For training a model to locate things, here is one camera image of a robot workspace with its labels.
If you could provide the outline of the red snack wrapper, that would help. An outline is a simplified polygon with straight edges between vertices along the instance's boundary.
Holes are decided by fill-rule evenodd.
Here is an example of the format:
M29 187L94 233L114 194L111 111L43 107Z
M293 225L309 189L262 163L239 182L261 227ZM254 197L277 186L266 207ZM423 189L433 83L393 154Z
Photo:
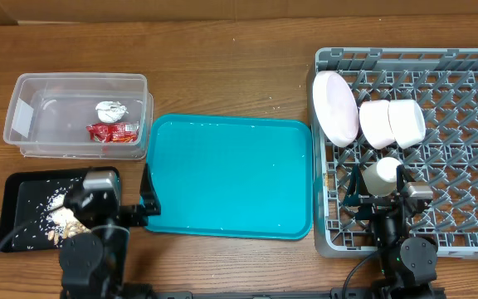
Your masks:
M90 138L100 143L129 143L138 138L139 124L118 122L97 123L86 127Z

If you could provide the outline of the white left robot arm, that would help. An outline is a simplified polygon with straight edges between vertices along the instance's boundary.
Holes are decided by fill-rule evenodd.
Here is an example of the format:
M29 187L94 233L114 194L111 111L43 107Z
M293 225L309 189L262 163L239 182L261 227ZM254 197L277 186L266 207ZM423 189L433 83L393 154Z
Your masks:
M142 202L120 203L120 177L114 170L89 170L72 185L63 207L89 231L78 233L62 246L61 298L155 298L149 284L124 282L131 228L146 227L161 207L148 165L140 184Z

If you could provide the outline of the pink bowl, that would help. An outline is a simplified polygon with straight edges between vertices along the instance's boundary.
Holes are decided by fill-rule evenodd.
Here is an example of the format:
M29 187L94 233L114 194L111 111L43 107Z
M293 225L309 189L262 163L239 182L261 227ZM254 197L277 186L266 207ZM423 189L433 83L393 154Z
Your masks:
M395 141L388 117L388 100L363 102L359 110L359 124L368 143L380 150Z

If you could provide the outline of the white cup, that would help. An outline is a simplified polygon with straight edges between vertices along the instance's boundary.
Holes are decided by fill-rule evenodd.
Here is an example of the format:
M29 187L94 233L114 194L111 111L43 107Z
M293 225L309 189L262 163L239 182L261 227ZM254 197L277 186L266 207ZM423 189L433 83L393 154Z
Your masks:
M363 171L363 181L368 192L376 196L388 196L396 189L398 159L385 157Z

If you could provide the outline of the pink plate with food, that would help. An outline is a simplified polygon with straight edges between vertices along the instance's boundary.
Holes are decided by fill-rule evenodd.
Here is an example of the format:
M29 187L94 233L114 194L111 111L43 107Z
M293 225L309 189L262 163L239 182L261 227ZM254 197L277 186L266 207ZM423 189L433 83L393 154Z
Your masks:
M335 71L319 71L313 80L312 99L326 137L338 147L350 145L359 132L359 114L347 81Z

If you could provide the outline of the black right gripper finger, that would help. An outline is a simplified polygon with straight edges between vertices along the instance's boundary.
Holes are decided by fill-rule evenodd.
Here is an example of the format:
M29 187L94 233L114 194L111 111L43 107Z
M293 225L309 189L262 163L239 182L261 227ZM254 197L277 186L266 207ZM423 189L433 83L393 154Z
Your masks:
M408 173L405 167L400 164L396 167L396 199L410 198L413 193L415 179Z
M349 207L358 207L360 205L360 184L361 184L361 170L360 168L355 165L352 168L350 174L350 181L349 186L347 188L347 192L344 196L343 205Z

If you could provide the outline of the white tissue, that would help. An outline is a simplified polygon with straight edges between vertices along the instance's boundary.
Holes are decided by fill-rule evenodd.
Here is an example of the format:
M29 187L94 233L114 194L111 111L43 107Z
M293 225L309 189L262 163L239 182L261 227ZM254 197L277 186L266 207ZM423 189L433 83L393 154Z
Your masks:
M127 113L127 107L118 101L101 101L95 107L99 120L103 123L115 123Z

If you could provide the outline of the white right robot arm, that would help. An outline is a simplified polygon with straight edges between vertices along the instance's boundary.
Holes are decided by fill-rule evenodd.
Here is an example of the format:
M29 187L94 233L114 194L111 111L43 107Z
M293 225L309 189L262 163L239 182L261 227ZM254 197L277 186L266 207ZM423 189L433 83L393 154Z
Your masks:
M412 237L407 221L423 213L432 201L430 186L416 181L404 168L396 168L396 191L379 197L365 186L362 172L353 167L343 205L358 209L354 218L367 220L377 250L370 253L346 277L342 298L444 298L445 291L432 287L437 279L438 245L430 238ZM353 275L377 258L384 279L366 289L349 289Z

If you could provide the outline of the white bowl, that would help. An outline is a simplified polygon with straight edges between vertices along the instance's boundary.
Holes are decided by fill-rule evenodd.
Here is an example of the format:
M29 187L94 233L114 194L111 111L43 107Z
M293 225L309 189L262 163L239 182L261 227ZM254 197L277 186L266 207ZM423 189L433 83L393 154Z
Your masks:
M402 149L425 139L425 120L422 109L415 100L392 100L388 107L388 117L394 139Z

